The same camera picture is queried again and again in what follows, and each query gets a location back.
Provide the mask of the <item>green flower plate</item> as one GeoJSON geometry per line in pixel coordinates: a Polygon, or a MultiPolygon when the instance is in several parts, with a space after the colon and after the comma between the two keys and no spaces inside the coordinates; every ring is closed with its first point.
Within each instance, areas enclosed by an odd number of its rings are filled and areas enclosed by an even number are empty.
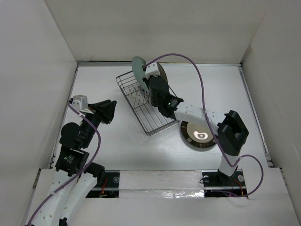
{"type": "Polygon", "coordinates": [[[134,74],[134,77],[136,79],[136,81],[138,82],[138,84],[140,85],[140,87],[146,91],[149,92],[149,89],[147,87],[147,85],[145,84],[145,82],[143,81],[143,78],[145,77],[145,71],[143,70],[143,66],[146,64],[146,61],[139,57],[139,56],[135,56],[132,59],[132,71],[134,74]]]}

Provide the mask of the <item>grey tree pattern plate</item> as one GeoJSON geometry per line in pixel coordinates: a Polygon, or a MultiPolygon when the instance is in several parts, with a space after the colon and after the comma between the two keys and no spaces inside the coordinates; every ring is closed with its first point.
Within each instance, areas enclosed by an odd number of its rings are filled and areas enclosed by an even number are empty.
{"type": "Polygon", "coordinates": [[[168,88],[168,80],[165,70],[163,69],[162,65],[156,63],[157,66],[157,79],[156,79],[156,86],[160,88],[168,88]]]}

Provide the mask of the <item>dark striped rim plate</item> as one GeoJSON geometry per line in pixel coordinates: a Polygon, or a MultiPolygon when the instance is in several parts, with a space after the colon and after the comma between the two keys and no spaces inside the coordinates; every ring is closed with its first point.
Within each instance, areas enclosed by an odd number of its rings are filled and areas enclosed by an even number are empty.
{"type": "Polygon", "coordinates": [[[180,132],[184,142],[197,150],[212,148],[216,145],[208,126],[182,121],[180,132]]]}

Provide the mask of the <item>blue floral plate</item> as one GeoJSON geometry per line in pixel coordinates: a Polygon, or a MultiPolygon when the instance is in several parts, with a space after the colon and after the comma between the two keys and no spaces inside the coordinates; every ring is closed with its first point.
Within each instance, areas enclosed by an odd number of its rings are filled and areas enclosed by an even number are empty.
{"type": "Polygon", "coordinates": [[[144,99],[146,100],[146,101],[150,101],[150,99],[151,99],[151,97],[150,97],[150,92],[148,92],[148,91],[146,91],[146,90],[144,90],[144,89],[141,89],[141,93],[143,94],[143,96],[144,96],[144,99]]]}

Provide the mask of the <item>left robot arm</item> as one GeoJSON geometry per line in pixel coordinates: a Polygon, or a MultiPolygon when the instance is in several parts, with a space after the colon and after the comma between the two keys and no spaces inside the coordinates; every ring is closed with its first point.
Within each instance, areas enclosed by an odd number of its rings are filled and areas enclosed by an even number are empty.
{"type": "Polygon", "coordinates": [[[106,185],[105,168],[94,159],[101,146],[98,127],[112,122],[116,105],[116,101],[109,99],[89,104],[83,95],[67,102],[67,107],[81,118],[81,122],[69,122],[61,129],[61,150],[49,192],[27,225],[71,225],[92,188],[106,185]]]}

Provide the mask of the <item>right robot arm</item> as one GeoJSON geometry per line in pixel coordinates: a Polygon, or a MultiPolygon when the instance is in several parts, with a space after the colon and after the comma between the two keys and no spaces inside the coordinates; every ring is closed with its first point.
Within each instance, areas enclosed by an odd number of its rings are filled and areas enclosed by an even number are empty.
{"type": "Polygon", "coordinates": [[[217,179],[222,185],[234,180],[242,146],[249,131],[240,115],[233,110],[216,113],[186,103],[169,92],[169,85],[160,76],[143,79],[150,92],[151,105],[165,117],[207,126],[222,151],[217,179]]]}

